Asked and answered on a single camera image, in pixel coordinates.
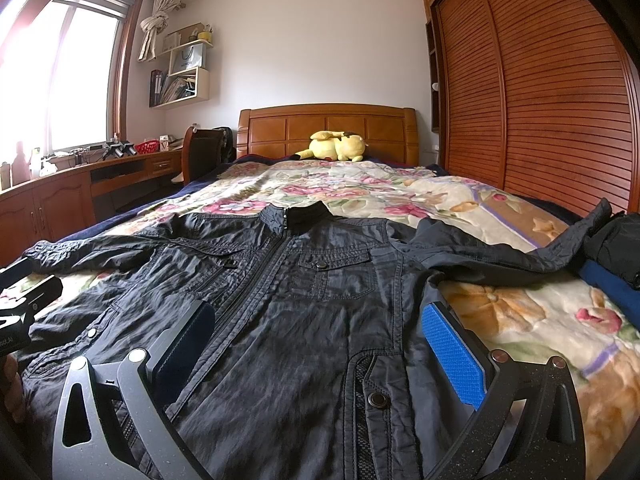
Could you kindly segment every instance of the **dark gray jacket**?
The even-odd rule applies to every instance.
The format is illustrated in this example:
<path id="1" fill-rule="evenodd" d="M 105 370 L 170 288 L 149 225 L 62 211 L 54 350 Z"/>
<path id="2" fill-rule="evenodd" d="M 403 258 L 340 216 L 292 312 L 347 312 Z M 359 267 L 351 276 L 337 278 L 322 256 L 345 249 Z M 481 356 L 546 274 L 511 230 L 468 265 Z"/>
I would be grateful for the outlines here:
<path id="1" fill-rule="evenodd" d="M 33 325 L 19 361 L 31 462 L 50 476 L 68 364 L 148 348 L 194 299 L 216 327 L 167 408 L 216 479 L 422 478 L 468 417 L 420 328 L 447 277 L 527 285 L 567 266 L 610 216 L 603 201 L 547 247 L 489 246 L 441 221 L 417 229 L 332 216 L 322 203 L 251 217 L 188 214 L 133 236 L 25 252 L 40 272 L 118 270 Z M 384 393 L 388 406 L 366 403 Z M 154 468 L 120 410 L 141 469 Z"/>

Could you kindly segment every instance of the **floral blanket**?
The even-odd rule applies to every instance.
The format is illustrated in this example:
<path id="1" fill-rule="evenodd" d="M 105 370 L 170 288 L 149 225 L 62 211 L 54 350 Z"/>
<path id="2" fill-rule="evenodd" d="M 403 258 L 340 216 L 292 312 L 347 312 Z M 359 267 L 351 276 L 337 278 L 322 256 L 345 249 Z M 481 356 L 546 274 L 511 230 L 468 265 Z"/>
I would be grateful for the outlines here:
<path id="1" fill-rule="evenodd" d="M 108 234 L 133 234 L 172 214 L 252 215 L 268 203 L 291 207 L 318 200 L 336 215 L 383 217 L 411 226 L 429 216 L 489 244 L 508 243 L 523 251 L 544 246 L 566 229 L 541 209 L 475 180 L 373 162 L 304 160 L 236 164 L 210 186 L 155 204 Z M 65 276 L 63 297 L 47 310 L 106 276 Z M 38 279 L 31 277 L 4 295 L 14 296 Z M 619 309 L 602 291 L 566 272 L 527 288 L 445 282 L 440 290 L 465 327 L 490 349 L 503 348 L 529 362 L 565 357 L 582 412 L 587 478 L 597 478 L 640 415 L 640 335 Z"/>

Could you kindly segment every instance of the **desk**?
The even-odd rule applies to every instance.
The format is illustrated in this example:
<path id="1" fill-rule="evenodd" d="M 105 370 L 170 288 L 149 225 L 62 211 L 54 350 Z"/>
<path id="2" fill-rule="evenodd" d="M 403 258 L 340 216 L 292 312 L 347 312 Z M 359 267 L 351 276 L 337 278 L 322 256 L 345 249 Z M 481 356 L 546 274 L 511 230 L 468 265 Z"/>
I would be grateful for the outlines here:
<path id="1" fill-rule="evenodd" d="M 36 241 L 55 242 L 95 224 L 93 197 L 180 173 L 182 150 L 83 164 L 0 192 L 0 267 Z"/>

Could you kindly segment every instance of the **curtain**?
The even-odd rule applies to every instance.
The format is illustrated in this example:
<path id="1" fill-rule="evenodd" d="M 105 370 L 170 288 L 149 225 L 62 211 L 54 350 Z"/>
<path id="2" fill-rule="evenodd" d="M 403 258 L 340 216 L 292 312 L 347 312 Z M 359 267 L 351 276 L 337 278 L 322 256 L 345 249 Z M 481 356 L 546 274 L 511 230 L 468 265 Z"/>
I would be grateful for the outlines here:
<path id="1" fill-rule="evenodd" d="M 180 7 L 180 0 L 154 0 L 154 13 L 142 20 L 140 28 L 145 31 L 138 61 L 151 61 L 156 58 L 156 37 L 167 26 L 170 10 Z"/>

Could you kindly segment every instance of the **cabinet handle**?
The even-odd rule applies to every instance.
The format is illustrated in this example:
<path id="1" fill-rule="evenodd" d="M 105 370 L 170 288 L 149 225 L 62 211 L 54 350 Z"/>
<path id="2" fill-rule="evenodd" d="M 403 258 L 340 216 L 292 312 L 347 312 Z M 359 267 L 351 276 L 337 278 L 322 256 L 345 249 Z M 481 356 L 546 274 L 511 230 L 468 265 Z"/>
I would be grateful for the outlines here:
<path id="1" fill-rule="evenodd" d="M 36 215 L 31 211 L 31 223 L 33 224 L 33 234 L 38 235 L 38 224 L 36 224 Z"/>
<path id="2" fill-rule="evenodd" d="M 42 229 L 46 229 L 46 227 L 44 227 L 44 213 L 42 212 L 42 208 L 39 207 L 38 211 L 40 212 L 40 223 L 42 224 Z"/>

